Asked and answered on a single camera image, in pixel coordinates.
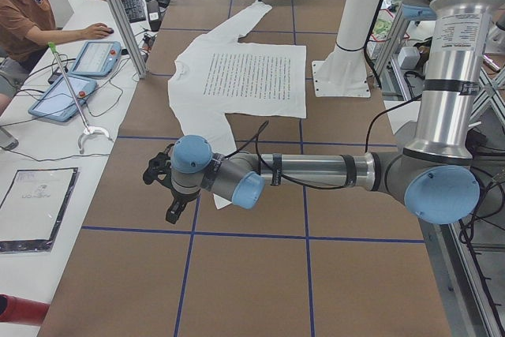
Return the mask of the person's hand on mouse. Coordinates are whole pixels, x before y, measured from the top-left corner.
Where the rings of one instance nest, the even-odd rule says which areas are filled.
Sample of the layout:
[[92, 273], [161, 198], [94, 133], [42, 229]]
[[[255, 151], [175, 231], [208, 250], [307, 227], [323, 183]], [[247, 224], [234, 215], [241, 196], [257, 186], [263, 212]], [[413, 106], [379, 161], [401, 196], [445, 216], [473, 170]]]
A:
[[103, 39], [109, 36], [105, 30], [109, 28], [106, 24], [96, 23], [92, 24], [82, 30], [83, 39]]

